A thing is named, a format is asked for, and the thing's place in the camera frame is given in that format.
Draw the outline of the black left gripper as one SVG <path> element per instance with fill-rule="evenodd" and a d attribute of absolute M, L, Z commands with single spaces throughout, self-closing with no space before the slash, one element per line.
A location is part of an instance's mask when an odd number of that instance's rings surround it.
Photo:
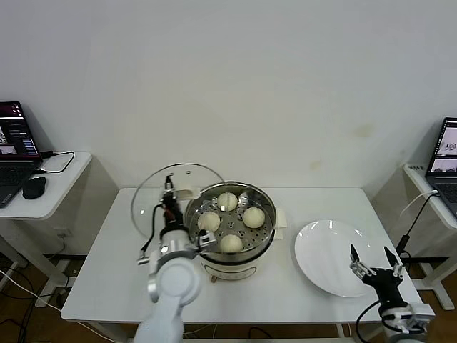
<path fill-rule="evenodd" d="M 173 174 L 168 174 L 164 182 L 164 192 L 161 200 L 164 210 L 164 228 L 161 230 L 161 233 L 186 231 L 183 213 L 176 200 L 176 191 L 172 182 L 172 176 Z"/>

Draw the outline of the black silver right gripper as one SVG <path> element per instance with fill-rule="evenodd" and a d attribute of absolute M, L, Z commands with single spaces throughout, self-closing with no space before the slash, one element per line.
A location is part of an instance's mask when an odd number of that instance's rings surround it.
<path fill-rule="evenodd" d="M 384 247 L 384 252 L 391 269 L 374 268 L 372 270 L 360 260 L 353 244 L 350 245 L 350 250 L 350 268 L 364 284 L 374 288 L 380 303 L 380 310 L 408 306 L 398 290 L 398 286 L 403 281 L 404 266 L 388 247 Z"/>

